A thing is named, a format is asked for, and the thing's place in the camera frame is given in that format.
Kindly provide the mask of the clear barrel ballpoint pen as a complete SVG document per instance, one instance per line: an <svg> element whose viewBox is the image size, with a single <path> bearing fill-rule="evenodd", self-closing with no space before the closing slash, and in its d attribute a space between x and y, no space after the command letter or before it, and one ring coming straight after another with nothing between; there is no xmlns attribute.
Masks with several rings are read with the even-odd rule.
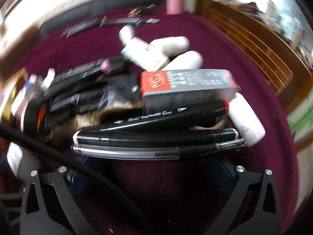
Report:
<svg viewBox="0 0 313 235"><path fill-rule="evenodd" d="M76 154L94 158L154 161L198 158L209 154L238 150L245 146L246 141L240 138L209 145L163 148L134 148L74 144L72 145L72 150Z"/></svg>

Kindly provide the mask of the black electrical tape roll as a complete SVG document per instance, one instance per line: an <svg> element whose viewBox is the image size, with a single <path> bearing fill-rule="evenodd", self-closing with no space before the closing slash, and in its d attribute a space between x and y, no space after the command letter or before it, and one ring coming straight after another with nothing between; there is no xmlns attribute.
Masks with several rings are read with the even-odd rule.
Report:
<svg viewBox="0 0 313 235"><path fill-rule="evenodd" d="M37 138L46 111L46 104L41 99L30 100L24 112L23 133Z"/></svg>

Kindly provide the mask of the black marker pen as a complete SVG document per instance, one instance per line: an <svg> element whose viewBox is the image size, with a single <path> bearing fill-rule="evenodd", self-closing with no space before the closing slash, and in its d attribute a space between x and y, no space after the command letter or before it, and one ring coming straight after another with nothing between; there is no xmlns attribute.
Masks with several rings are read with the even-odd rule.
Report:
<svg viewBox="0 0 313 235"><path fill-rule="evenodd" d="M68 98L52 104L49 108L50 112L57 112L67 109L68 107L78 106L89 101L101 98L106 93L106 87L87 92L76 93Z"/></svg>

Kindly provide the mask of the red-capped black marker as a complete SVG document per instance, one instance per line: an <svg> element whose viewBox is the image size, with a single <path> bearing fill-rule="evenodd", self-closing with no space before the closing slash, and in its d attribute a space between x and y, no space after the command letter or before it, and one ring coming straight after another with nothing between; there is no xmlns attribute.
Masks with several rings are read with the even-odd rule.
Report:
<svg viewBox="0 0 313 235"><path fill-rule="evenodd" d="M210 121L227 115L229 103L225 99L210 101L204 104L190 105L173 110L160 111L154 114L142 115L124 120L114 121L93 127L100 131L131 131L139 132L145 129L166 129L168 127L190 128L206 125Z"/></svg>

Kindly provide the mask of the red grey carton box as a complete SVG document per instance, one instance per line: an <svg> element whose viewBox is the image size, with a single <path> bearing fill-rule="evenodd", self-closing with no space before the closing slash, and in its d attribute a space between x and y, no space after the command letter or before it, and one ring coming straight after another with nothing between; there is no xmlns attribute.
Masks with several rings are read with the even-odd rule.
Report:
<svg viewBox="0 0 313 235"><path fill-rule="evenodd" d="M141 94L146 114L212 100L230 101L240 86L228 70L159 70L141 74Z"/></svg>

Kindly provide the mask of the pink-capped black marker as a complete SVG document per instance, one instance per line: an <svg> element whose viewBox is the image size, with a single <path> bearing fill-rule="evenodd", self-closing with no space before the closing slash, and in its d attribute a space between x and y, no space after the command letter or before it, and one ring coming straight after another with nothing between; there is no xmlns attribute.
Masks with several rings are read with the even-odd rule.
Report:
<svg viewBox="0 0 313 235"><path fill-rule="evenodd" d="M61 73L61 74L58 74L57 76L55 76L55 78L53 79L51 84L52 85L57 84L60 81L67 79L71 76L75 76L79 73L83 73L83 72L87 72L89 70L95 69L95 68L101 66L102 63L106 60L110 61L111 63L116 62L116 61L121 61L121 62L125 61L125 59L122 58L121 56L115 56L115 57L102 58L100 60L95 60L95 61L83 64L83 65L77 66L75 68L72 68L66 72Z"/></svg>

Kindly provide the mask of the maroon velvet bed cover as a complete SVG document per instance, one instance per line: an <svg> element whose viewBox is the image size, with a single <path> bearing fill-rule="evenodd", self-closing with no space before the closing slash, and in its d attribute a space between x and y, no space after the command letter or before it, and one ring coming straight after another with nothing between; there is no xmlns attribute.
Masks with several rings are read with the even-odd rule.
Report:
<svg viewBox="0 0 313 235"><path fill-rule="evenodd" d="M136 35L146 42L170 36L188 38L191 50L199 52L205 69L229 70L265 128L256 145L235 152L234 161L252 172L270 169L281 205L281 229L292 223L298 197L298 162L283 108L261 71L215 25L203 17L184 13L167 15L158 7L156 24L143 24ZM117 56L122 44L120 27L94 27L63 37L61 31L39 40L21 59L17 69L46 75L50 68L60 73L73 67ZM175 234L202 234L222 206L222 191L213 183L209 162L101 160L104 175L148 217L165 218Z"/></svg>

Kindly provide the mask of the wooden slatted cabinet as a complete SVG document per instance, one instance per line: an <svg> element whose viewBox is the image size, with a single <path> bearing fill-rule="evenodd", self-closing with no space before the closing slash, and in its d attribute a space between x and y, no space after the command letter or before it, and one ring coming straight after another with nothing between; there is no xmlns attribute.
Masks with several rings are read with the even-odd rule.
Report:
<svg viewBox="0 0 313 235"><path fill-rule="evenodd" d="M286 114L307 97L312 72L269 27L234 6L213 0L197 0L195 12L216 25L252 60Z"/></svg>

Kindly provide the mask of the white round jar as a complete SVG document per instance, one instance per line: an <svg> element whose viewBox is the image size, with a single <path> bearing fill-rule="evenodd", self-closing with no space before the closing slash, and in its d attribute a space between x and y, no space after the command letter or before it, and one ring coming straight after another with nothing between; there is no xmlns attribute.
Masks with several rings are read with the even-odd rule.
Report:
<svg viewBox="0 0 313 235"><path fill-rule="evenodd" d="M163 71L172 70L192 70L200 69L203 65L203 57L196 51L188 51L173 59L168 65L166 65Z"/></svg>

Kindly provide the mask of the white cylinder bottle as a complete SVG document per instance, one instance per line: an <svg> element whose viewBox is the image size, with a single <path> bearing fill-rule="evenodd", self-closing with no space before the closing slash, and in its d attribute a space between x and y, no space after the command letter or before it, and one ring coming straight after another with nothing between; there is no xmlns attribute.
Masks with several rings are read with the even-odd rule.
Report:
<svg viewBox="0 0 313 235"><path fill-rule="evenodd" d="M154 39L150 44L168 56L178 56L189 50L189 40L185 36Z"/></svg>

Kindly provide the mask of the white bottle with round cap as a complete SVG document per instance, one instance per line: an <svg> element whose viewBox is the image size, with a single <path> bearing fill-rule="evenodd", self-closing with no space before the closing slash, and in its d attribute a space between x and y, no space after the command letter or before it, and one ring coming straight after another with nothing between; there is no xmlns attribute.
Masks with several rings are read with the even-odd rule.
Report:
<svg viewBox="0 0 313 235"><path fill-rule="evenodd" d="M135 31L132 25L125 25L119 31L119 39L123 47L125 47L134 37Z"/></svg>

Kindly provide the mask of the black pen far left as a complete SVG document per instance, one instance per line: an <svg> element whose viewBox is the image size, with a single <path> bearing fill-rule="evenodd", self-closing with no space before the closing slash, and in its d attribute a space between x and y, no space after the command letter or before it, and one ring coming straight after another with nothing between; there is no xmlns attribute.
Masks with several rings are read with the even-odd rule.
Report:
<svg viewBox="0 0 313 235"><path fill-rule="evenodd" d="M61 37L69 37L72 36L78 32L81 32L83 30L86 30L88 28L94 27L96 25L100 25L101 24L101 20L100 19L94 19L94 20L89 20L89 21L84 21L81 23L78 23L76 25L73 25L69 28L66 28L63 33L61 34Z"/></svg>

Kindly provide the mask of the black pen teal tip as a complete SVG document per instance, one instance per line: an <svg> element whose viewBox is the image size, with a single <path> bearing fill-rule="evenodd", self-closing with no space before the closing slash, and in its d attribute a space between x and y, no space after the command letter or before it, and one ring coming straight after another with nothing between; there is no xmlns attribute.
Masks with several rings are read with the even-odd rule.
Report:
<svg viewBox="0 0 313 235"><path fill-rule="evenodd" d="M113 19L113 20L104 20L101 22L100 27L108 26L108 25L140 25L142 20L139 18L121 18L121 19Z"/></svg>

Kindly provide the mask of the black leather headboard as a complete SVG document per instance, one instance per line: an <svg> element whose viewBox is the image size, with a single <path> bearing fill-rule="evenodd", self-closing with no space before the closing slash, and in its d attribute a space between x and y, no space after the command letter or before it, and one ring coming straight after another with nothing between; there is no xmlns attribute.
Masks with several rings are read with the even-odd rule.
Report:
<svg viewBox="0 0 313 235"><path fill-rule="evenodd" d="M39 28L39 38L46 38L65 26L105 12L150 4L165 5L165 0L91 0L48 19Z"/></svg>

